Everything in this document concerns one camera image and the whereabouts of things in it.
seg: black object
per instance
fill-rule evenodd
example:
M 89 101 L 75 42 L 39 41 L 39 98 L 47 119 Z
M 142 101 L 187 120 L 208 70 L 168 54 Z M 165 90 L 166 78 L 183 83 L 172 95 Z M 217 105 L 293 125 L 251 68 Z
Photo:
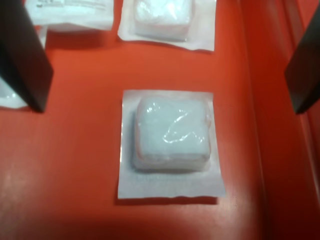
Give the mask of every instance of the black object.
M 320 6 L 285 70 L 294 111 L 307 111 L 320 98 Z
M 45 110 L 53 69 L 21 0 L 0 0 L 0 75 L 30 107 Z

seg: black post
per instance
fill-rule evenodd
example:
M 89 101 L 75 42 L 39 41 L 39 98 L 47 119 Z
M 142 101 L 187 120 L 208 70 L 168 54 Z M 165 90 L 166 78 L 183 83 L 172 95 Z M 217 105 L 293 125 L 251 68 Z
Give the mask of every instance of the black post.
M 30 107 L 45 111 L 53 69 L 21 0 L 0 0 L 0 75 Z

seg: clear plastic film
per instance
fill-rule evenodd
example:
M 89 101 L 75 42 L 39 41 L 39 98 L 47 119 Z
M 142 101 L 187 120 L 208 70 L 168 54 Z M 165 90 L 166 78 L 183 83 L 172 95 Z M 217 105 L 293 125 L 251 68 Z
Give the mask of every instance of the clear plastic film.
M 143 98 L 135 119 L 135 167 L 191 171 L 208 168 L 210 124 L 210 110 L 202 99 Z
M 186 41 L 194 0 L 134 0 L 134 31 L 160 40 Z

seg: sterile package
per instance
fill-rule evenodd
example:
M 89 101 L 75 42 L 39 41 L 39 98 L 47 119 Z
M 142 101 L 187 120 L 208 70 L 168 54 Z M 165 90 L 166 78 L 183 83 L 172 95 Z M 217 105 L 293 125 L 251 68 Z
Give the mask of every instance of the sterile package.
M 217 0 L 123 0 L 118 35 L 214 51 L 216 5 Z
M 134 0 L 134 29 L 141 36 L 186 41 L 194 0 Z
M 224 195 L 213 94 L 125 91 L 118 198 Z
M 26 0 L 25 7 L 36 26 L 57 32 L 110 30 L 114 0 Z
M 204 170 L 211 154 L 210 117 L 201 99 L 142 98 L 135 119 L 135 167 Z
M 38 26 L 35 28 L 43 48 L 46 46 L 47 31 L 46 26 Z M 26 107 L 27 103 L 12 89 L 11 86 L 0 75 L 0 107 L 19 109 Z

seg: red tray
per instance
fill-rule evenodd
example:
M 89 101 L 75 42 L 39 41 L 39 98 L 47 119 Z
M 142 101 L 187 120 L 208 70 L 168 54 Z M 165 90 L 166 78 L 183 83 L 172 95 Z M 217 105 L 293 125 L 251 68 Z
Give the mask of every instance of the red tray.
M 218 0 L 214 53 L 120 41 L 120 0 L 110 33 L 50 33 L 46 113 L 0 110 L 0 238 L 319 238 L 320 107 L 296 116 L 284 78 L 305 2 Z M 117 200 L 126 89 L 214 93 L 226 197 Z

